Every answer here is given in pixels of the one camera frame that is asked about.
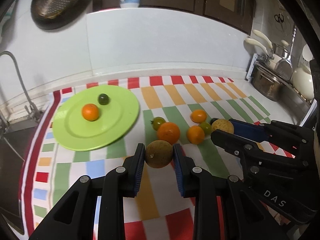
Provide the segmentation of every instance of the metal screw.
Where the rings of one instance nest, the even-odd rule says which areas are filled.
[[[202,169],[200,167],[193,167],[192,171],[194,173],[200,173],[200,172],[202,172]]]
[[[244,147],[245,147],[247,150],[251,150],[251,149],[252,149],[252,145],[251,145],[251,144],[246,144]]]
[[[86,183],[88,180],[89,180],[89,177],[88,177],[88,176],[82,176],[82,177],[80,178],[80,182],[81,182],[81,183]]]
[[[256,173],[259,172],[259,167],[257,167],[257,166],[252,166],[252,167],[250,168],[250,171],[251,171],[252,173],[256,174]]]
[[[120,166],[120,167],[116,168],[116,172],[118,172],[118,173],[124,173],[124,172],[125,172],[125,167]]]
[[[239,180],[239,178],[236,175],[231,175],[231,176],[229,176],[229,180],[232,182],[237,182]]]

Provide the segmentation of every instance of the white kettle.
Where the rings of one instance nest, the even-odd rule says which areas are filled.
[[[292,74],[294,88],[308,101],[314,98],[311,71],[308,66],[299,62],[298,68]]]

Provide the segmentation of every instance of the plate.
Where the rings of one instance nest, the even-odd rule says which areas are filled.
[[[109,104],[98,102],[100,94],[109,96]],[[99,108],[99,118],[90,122],[82,117],[86,104]],[[56,112],[52,131],[57,142],[74,151],[90,151],[106,146],[123,136],[135,123],[139,102],[128,89],[101,85],[81,91],[69,98]]]

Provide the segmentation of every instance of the scissors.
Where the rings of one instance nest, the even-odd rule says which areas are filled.
[[[283,15],[282,15],[281,13],[275,14],[275,20],[276,20],[276,22],[280,23],[281,28],[282,28],[282,32],[284,32],[284,30],[283,30],[283,25],[282,25],[282,23],[284,22],[284,17],[283,17]]]

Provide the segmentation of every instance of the green tomato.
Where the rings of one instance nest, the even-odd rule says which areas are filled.
[[[211,125],[207,122],[202,122],[201,124],[199,124],[199,126],[201,127],[201,129],[204,131],[205,135],[209,135],[211,134]]]
[[[109,101],[110,101],[110,99],[106,94],[100,94],[98,97],[98,102],[102,106],[109,104]]]
[[[152,128],[154,130],[158,130],[160,125],[165,123],[165,119],[163,119],[162,117],[155,117],[152,121],[151,121],[151,124],[152,124]]]

